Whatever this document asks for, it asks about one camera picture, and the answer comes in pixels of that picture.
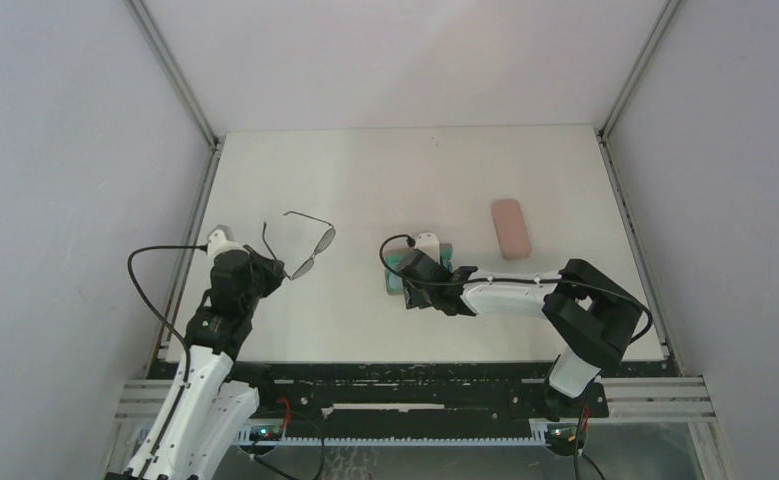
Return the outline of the black frame grey sunglasses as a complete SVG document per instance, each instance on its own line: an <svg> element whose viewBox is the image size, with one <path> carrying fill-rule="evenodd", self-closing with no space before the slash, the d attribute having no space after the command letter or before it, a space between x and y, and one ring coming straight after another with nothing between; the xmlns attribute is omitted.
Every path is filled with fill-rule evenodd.
<svg viewBox="0 0 779 480"><path fill-rule="evenodd" d="M312 270L316 257L335 240L337 229L331 222L308 213L289 210L282 216L288 217L288 220L278 218L272 227L269 227L268 221L263 222L261 239L270 258L282 264L286 279L295 281ZM273 240L279 241L285 256L294 255L297 267L290 267L285 259L275 254Z"/></svg>

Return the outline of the pink glasses case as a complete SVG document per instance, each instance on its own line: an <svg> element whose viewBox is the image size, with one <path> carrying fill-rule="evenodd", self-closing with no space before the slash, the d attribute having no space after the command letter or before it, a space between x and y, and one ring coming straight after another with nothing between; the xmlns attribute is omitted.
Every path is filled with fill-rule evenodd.
<svg viewBox="0 0 779 480"><path fill-rule="evenodd" d="M498 199L490 207L501 256L504 260L525 260L532 244L520 203L515 199Z"/></svg>

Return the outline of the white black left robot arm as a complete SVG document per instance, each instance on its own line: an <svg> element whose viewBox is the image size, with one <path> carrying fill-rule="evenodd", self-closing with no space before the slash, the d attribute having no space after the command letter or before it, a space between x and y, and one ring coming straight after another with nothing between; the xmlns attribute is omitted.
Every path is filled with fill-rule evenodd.
<svg viewBox="0 0 779 480"><path fill-rule="evenodd" d="M120 479L210 479L260 405L257 387L231 371L260 300L286 277L284 264L247 245L203 246L210 285L184 334L173 383Z"/></svg>

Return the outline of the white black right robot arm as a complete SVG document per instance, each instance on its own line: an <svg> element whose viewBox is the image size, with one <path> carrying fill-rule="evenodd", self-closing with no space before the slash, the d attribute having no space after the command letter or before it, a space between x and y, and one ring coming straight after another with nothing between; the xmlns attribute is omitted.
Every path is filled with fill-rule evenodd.
<svg viewBox="0 0 779 480"><path fill-rule="evenodd" d="M474 266L449 270L414 249L391 272L410 309L546 318L566 344L546 379L554 398L579 398L603 371L619 367L653 325L645 305L583 259L553 273L498 274Z"/></svg>

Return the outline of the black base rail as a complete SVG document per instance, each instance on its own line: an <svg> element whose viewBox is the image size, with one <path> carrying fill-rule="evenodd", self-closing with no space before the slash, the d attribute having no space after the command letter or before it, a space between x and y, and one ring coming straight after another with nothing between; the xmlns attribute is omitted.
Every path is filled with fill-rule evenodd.
<svg viewBox="0 0 779 480"><path fill-rule="evenodd" d="M610 410L599 383L578 400L548 402L548 362L248 363L231 377L260 392L260 409L290 410L293 435L328 439L499 439L529 433L530 421L573 422Z"/></svg>

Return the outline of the aluminium frame post left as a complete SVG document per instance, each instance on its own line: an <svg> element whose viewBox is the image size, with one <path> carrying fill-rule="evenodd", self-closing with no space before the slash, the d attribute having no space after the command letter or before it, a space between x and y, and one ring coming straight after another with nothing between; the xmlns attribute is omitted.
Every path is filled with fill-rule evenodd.
<svg viewBox="0 0 779 480"><path fill-rule="evenodd" d="M218 136L182 71L177 58L168 45L147 2L142 0L124 0L123 4L138 26L157 64L185 109L189 119L200 133L204 143L210 150L215 150L219 144Z"/></svg>

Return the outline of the aluminium frame post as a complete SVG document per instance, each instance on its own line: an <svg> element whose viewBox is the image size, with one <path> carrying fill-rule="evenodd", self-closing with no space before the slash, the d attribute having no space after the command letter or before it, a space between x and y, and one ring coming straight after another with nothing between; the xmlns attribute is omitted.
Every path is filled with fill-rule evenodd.
<svg viewBox="0 0 779 480"><path fill-rule="evenodd" d="M651 27L648 37L640 48L636 60L631 66L622 87L615 97L601 128L598 130L598 138L601 144L607 144L609 142L632 95L636 91L640 81L647 72L651 61L656 55L661 42L675 21L679 10L685 4L686 2L684 0L667 0L664 2L660 13Z"/></svg>
<svg viewBox="0 0 779 480"><path fill-rule="evenodd" d="M123 4L138 26L157 64L185 109L189 119L200 133L204 143L210 150L215 150L219 144L218 136L182 71L177 58L168 45L147 2L142 0L124 0Z"/></svg>

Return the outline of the aluminium frame post right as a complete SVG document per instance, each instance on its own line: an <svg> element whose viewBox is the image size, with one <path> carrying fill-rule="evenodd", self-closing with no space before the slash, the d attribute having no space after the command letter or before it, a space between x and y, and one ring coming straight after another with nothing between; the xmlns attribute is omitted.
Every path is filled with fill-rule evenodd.
<svg viewBox="0 0 779 480"><path fill-rule="evenodd" d="M631 66L622 87L615 97L601 128L598 130L598 138L601 144L607 144L609 142L632 95L636 91L640 81L647 72L651 61L656 55L661 42L675 21L679 10L685 4L686 2L684 0L667 0L664 2L660 13L651 27L648 37L640 48L636 60Z"/></svg>

